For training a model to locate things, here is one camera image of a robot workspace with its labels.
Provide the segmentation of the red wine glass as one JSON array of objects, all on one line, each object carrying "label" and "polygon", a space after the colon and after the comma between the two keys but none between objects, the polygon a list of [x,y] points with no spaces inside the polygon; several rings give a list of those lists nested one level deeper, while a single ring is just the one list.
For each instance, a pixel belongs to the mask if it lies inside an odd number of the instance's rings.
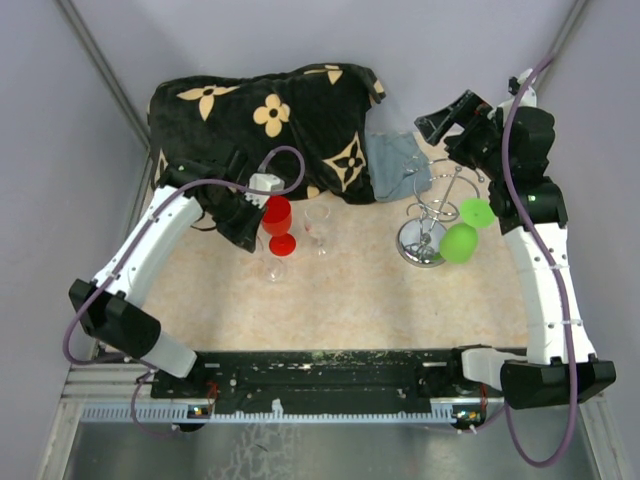
[{"label": "red wine glass", "polygon": [[292,207],[288,199],[283,196],[271,196],[266,202],[261,224],[270,236],[268,247],[272,254],[285,257],[294,252],[296,240],[290,233]]}]

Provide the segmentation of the clear wine glass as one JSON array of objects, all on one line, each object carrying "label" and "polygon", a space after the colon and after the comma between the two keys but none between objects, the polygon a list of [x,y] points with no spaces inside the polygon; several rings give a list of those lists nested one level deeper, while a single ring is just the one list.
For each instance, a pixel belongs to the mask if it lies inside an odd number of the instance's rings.
[{"label": "clear wine glass", "polygon": [[270,283],[278,283],[284,280],[287,273],[285,264],[270,253],[260,236],[256,238],[253,257],[253,272],[259,279]]},{"label": "clear wine glass", "polygon": [[327,237],[330,230],[331,210],[325,204],[313,203],[304,212],[305,231],[313,241],[319,256],[327,254]]}]

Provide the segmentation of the green wine glass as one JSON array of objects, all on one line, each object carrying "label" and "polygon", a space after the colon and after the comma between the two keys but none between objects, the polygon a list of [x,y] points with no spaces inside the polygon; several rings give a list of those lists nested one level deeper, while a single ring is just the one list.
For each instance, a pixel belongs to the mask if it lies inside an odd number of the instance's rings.
[{"label": "green wine glass", "polygon": [[478,246],[479,231],[491,226],[496,216],[487,200],[468,198],[459,207],[459,219],[439,244],[441,257],[453,264],[464,264],[471,259]]}]

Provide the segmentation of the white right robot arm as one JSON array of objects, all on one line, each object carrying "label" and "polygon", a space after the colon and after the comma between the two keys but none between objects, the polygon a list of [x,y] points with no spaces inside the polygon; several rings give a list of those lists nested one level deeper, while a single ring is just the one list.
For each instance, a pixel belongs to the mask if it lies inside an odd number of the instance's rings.
[{"label": "white right robot arm", "polygon": [[527,313],[525,355],[486,346],[463,347],[446,372],[448,387],[470,395],[481,383],[506,404],[532,409],[583,403],[613,384],[615,364],[598,357],[579,313],[568,254],[568,214],[560,187],[547,175],[555,119],[520,95],[523,78],[509,80],[520,97],[497,107],[467,90],[414,124],[430,145],[445,144],[450,160],[489,180],[489,205],[516,265]]}]

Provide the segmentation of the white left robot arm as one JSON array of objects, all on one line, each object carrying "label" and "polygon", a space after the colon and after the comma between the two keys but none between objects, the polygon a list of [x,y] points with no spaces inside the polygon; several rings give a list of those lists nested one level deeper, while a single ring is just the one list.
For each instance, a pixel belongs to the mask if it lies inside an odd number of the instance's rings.
[{"label": "white left robot arm", "polygon": [[213,163],[182,160],[168,166],[151,202],[119,250],[91,280],[76,280],[69,290],[75,315],[63,337],[63,355],[82,364],[70,349],[76,327],[112,348],[106,361],[130,358],[172,375],[184,395],[201,394],[208,373],[197,366],[197,353],[165,333],[143,306],[147,295],[183,234],[209,214],[221,234],[254,252],[267,200],[289,193],[284,180],[268,170],[277,155],[270,151],[245,180],[231,181]]}]

